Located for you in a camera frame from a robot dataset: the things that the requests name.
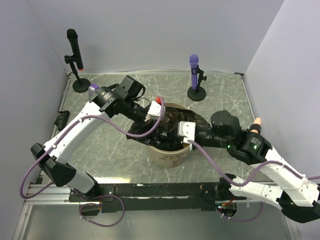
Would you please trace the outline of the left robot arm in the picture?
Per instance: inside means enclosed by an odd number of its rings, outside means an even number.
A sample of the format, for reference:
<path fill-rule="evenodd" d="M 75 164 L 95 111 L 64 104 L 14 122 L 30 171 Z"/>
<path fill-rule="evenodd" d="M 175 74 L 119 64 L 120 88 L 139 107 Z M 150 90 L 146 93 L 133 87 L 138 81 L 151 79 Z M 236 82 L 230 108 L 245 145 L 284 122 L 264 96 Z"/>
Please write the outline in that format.
<path fill-rule="evenodd" d="M 144 122 L 147 109 L 136 101 L 145 91 L 144 85 L 129 75 L 119 84 L 101 86 L 57 136 L 44 144 L 35 143 L 31 152 L 52 183 L 78 190 L 87 201 L 101 195 L 98 182 L 90 174 L 70 165 L 70 157 L 95 129 L 115 115 L 121 114 L 136 123 Z"/>

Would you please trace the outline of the beige paper trash bin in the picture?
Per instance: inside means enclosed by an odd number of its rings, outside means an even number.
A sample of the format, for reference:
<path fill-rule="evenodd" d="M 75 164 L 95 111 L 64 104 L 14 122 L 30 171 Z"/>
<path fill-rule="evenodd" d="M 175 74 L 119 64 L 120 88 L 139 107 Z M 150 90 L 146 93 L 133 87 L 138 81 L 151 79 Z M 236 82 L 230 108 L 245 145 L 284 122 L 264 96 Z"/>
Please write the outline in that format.
<path fill-rule="evenodd" d="M 181 104 L 166 102 L 165 103 L 166 110 L 169 111 L 169 108 L 176 108 L 178 110 L 187 110 L 187 108 Z M 166 128 L 162 123 L 159 124 L 155 133 L 160 134 L 160 138 L 166 138 Z M 180 165 L 188 155 L 190 151 L 190 145 L 182 143 L 182 148 L 173 151 L 165 151 L 162 149 L 158 149 L 154 146 L 146 146 L 146 150 L 148 153 L 149 160 L 160 167 L 172 168 Z"/>

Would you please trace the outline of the black trash bag roll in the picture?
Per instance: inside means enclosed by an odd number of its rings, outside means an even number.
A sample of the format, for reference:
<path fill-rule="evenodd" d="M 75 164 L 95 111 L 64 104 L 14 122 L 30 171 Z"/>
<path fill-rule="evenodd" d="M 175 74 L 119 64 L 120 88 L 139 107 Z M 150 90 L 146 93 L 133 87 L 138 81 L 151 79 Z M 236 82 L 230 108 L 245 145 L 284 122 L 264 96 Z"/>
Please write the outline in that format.
<path fill-rule="evenodd" d="M 196 112 L 189 109 L 167 107 L 163 120 L 152 133 L 141 138 L 131 136 L 126 138 L 162 151 L 178 151 L 188 146 L 188 144 L 182 143 L 182 138 L 178 136 L 178 123 L 182 121 L 194 122 L 197 127 L 204 130 L 211 129 L 210 124 Z"/>

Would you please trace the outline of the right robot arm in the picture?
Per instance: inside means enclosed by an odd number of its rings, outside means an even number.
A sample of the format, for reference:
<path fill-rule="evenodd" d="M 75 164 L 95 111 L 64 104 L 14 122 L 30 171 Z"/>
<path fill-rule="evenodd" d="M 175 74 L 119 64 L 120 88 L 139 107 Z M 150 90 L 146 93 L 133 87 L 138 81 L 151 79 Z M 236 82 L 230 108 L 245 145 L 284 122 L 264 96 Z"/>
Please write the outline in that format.
<path fill-rule="evenodd" d="M 239 119 L 226 110 L 215 112 L 211 126 L 192 125 L 191 144 L 212 162 L 205 147 L 222 148 L 236 160 L 254 169 L 247 178 L 224 173 L 215 163 L 222 177 L 218 193 L 223 199 L 244 197 L 271 205 L 287 218 L 308 223 L 320 218 L 320 186 L 299 173 L 261 135 L 258 117 L 248 129 L 242 129 Z"/>

